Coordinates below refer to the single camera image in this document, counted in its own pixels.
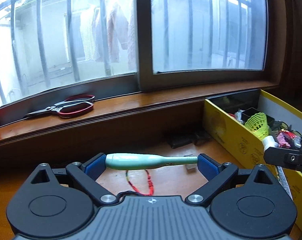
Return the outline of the mint green tapered handle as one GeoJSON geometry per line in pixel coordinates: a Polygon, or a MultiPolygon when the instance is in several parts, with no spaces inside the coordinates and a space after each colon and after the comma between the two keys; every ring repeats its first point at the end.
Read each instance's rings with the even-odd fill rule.
{"type": "Polygon", "coordinates": [[[164,157],[154,154],[112,153],[107,154],[105,165],[113,170],[147,170],[165,166],[197,164],[197,156],[164,157]]]}

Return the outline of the yellow green shuttlecock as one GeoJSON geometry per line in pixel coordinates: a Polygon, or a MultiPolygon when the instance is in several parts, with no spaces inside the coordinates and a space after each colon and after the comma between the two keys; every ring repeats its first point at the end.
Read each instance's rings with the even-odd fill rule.
{"type": "Polygon", "coordinates": [[[269,135],[269,126],[265,113],[254,114],[245,122],[244,126],[262,141],[264,151],[271,147],[279,147],[274,137],[269,135]]]}

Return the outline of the yellow cardboard box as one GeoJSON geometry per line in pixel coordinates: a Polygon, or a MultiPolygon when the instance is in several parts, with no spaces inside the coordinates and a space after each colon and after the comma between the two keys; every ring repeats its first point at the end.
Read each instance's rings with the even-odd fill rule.
{"type": "MultiPolygon", "coordinates": [[[[250,108],[282,121],[302,134],[302,112],[263,90],[207,98],[204,102],[206,131],[245,168],[264,163],[262,140],[233,117],[238,110],[250,108]]],[[[302,232],[302,173],[288,169],[284,172],[298,211],[296,224],[302,232]]]]}

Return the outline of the small black tray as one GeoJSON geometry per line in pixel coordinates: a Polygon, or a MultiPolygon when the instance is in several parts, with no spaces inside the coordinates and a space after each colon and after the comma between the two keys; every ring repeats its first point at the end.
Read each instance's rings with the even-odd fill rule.
{"type": "Polygon", "coordinates": [[[253,107],[242,112],[244,126],[249,129],[258,129],[264,126],[272,126],[275,119],[253,107]]]}

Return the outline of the red handled scissors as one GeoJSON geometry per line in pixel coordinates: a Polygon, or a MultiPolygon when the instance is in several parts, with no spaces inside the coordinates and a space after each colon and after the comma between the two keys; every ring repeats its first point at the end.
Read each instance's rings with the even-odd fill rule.
{"type": "Polygon", "coordinates": [[[28,113],[25,117],[33,118],[40,115],[57,115],[60,118],[74,118],[91,112],[94,109],[94,101],[94,95],[75,95],[45,109],[28,113]]]}

